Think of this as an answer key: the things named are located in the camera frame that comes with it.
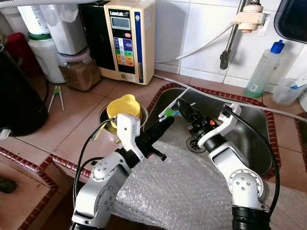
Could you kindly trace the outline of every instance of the sink drain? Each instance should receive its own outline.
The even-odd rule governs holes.
[[[186,140],[186,146],[187,148],[194,152],[194,153],[203,153],[206,151],[206,149],[201,149],[198,144],[197,144],[197,140],[193,139],[193,137],[189,137],[187,140]]]

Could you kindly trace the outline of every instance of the display screen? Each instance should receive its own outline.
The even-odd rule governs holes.
[[[121,30],[130,30],[129,18],[111,17],[112,28]]]

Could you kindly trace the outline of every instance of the white hose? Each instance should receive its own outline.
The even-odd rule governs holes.
[[[53,5],[53,4],[81,4],[90,3],[95,0],[10,0],[0,1],[0,9],[17,6],[34,6],[34,5]]]
[[[205,47],[207,47],[208,45],[210,45],[213,41],[215,41],[217,38],[219,38],[220,36],[222,36],[224,33],[226,33],[227,30],[229,30],[232,26],[234,25],[233,22],[231,22],[222,32],[220,32],[217,36],[215,36],[214,38],[210,39],[208,42],[204,43],[203,45],[201,45],[201,47],[191,50],[185,54],[182,54],[178,57],[174,57],[174,58],[170,58],[170,59],[165,59],[165,60],[156,60],[155,63],[163,63],[163,62],[169,62],[169,61],[176,61],[182,58],[185,58],[187,56],[190,56],[202,49],[204,49]]]
[[[154,75],[156,78],[160,78],[160,79],[163,79],[163,80],[166,80],[166,81],[171,81],[173,83],[176,83],[178,85],[181,85],[185,88],[188,88],[190,87],[190,90],[192,91],[195,91],[197,93],[200,93],[204,96],[207,96],[207,97],[210,97],[212,99],[216,99],[216,100],[219,100],[221,102],[224,102],[224,103],[229,103],[229,104],[238,104],[240,106],[244,106],[244,107],[250,107],[250,108],[255,108],[255,109],[261,109],[261,110],[265,110],[265,111],[269,111],[269,112],[272,112],[272,113],[276,113],[276,114],[281,114],[281,115],[284,115],[284,116],[289,116],[289,117],[292,117],[292,118],[295,118],[295,119],[298,119],[300,121],[304,121],[307,123],[307,119],[304,119],[300,116],[297,116],[297,115],[294,115],[294,114],[291,114],[291,113],[287,113],[287,112],[284,112],[284,111],[280,111],[280,110],[277,110],[277,109],[271,109],[271,108],[268,108],[268,107],[263,107],[263,106],[257,106],[257,105],[253,105],[253,104],[248,104],[248,103],[243,103],[243,102],[237,102],[237,101],[231,101],[231,100],[228,100],[228,99],[225,99],[225,98],[222,98],[222,97],[217,97],[217,96],[214,96],[214,95],[211,95],[209,93],[205,93],[205,92],[202,92],[200,90],[197,90],[189,85],[186,85],[186,84],[183,84],[177,80],[173,80],[173,79],[170,79],[170,78],[166,78],[166,77],[162,77],[162,76],[159,76],[159,75]]]

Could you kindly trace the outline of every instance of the blue bottle cap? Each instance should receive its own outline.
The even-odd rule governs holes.
[[[271,48],[271,52],[274,54],[279,54],[284,47],[284,43],[282,40],[279,40],[279,42],[274,42],[272,48]]]

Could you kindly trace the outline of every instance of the red container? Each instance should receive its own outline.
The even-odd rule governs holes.
[[[18,67],[22,70],[25,76],[35,77],[44,74],[28,45],[24,34],[14,33],[9,35],[5,48],[16,61]]]

